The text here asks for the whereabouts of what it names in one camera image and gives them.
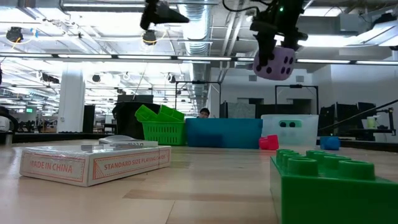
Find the white card box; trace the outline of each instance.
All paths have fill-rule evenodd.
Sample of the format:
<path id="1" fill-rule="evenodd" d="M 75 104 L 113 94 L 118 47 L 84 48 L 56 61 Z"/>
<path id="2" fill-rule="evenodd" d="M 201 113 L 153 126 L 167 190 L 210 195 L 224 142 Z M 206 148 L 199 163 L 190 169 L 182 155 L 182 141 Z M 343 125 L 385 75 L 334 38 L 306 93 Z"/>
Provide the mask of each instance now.
<path id="1" fill-rule="evenodd" d="M 23 148 L 20 174 L 88 187 L 168 167 L 170 146 L 129 144 Z"/>

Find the column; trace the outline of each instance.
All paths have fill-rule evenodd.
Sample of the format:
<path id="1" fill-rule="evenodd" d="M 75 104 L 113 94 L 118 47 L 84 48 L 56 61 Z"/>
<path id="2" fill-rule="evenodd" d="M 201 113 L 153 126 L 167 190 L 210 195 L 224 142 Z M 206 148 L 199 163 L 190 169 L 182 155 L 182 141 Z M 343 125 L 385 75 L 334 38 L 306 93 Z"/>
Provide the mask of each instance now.
<path id="1" fill-rule="evenodd" d="M 209 118 L 220 117 L 220 86 L 218 84 L 210 84 L 208 90 L 207 107 L 210 111 Z"/>
<path id="2" fill-rule="evenodd" d="M 80 63 L 65 63 L 58 109 L 57 132 L 82 132 L 85 108 L 85 79 Z"/>

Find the pipe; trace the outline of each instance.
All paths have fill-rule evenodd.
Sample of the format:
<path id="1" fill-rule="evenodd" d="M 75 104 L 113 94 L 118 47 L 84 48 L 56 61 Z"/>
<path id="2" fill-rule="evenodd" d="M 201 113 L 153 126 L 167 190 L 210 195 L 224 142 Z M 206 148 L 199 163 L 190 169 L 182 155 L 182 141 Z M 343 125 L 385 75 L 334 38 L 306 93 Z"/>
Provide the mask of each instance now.
<path id="1" fill-rule="evenodd" d="M 208 40 L 210 28 L 210 7 L 207 5 L 191 4 L 178 5 L 180 13 L 189 18 L 189 26 L 183 27 L 183 36 L 187 40 Z M 206 42 L 186 42 L 185 49 L 188 55 L 207 56 L 209 54 L 209 44 Z M 191 64 L 190 73 L 192 80 L 209 80 L 210 66 L 207 64 Z M 202 97 L 201 86 L 193 85 L 193 92 L 196 98 Z M 197 106 L 203 107 L 206 100 L 197 100 Z"/>
<path id="2" fill-rule="evenodd" d="M 242 5 L 242 8 L 246 7 L 246 5 L 248 3 L 248 0 L 243 0 L 243 1 L 244 2 L 243 2 L 243 5 Z M 242 26 L 243 17 L 244 17 L 244 13 L 241 12 L 240 15 L 239 15 L 238 23 L 236 24 L 236 27 L 234 29 L 234 34 L 232 35 L 232 41 L 231 41 L 231 44 L 229 45 L 229 49 L 228 49 L 228 52 L 226 54 L 227 56 L 230 56 L 232 54 L 232 50 L 234 49 L 236 38 L 238 37 L 239 30 L 240 30 L 240 28 Z"/>
<path id="3" fill-rule="evenodd" d="M 240 1 L 236 1 L 236 5 L 235 5 L 236 7 L 239 6 L 239 2 Z M 224 56 L 224 54 L 225 54 L 225 51 L 226 51 L 226 48 L 227 48 L 228 42 L 229 42 L 229 37 L 231 35 L 232 28 L 235 23 L 235 18 L 236 18 L 236 12 L 231 12 L 231 19 L 229 20 L 228 28 L 225 33 L 225 39 L 224 39 L 224 43 L 223 43 L 223 48 L 221 49 L 220 56 Z"/>

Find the blue toy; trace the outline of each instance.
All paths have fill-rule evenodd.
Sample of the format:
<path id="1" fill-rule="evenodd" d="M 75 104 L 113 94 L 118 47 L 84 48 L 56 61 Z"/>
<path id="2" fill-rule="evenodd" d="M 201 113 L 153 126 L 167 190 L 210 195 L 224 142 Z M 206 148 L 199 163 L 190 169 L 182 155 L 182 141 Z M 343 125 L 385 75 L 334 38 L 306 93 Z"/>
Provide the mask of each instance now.
<path id="1" fill-rule="evenodd" d="M 324 150 L 338 151 L 340 149 L 340 139 L 336 136 L 321 137 L 320 147 Z"/>

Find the purple dice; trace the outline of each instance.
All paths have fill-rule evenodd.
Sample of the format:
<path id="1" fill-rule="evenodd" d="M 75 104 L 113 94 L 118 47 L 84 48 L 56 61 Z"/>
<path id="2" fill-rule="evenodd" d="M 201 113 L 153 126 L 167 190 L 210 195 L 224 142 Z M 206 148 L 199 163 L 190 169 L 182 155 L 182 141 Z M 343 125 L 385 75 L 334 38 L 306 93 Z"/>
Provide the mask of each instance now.
<path id="1" fill-rule="evenodd" d="M 259 52 L 254 57 L 253 71 L 254 73 L 268 80 L 286 80 L 293 72 L 296 62 L 295 52 L 293 49 L 275 47 L 273 51 L 274 57 L 268 59 L 266 66 L 259 66 Z"/>

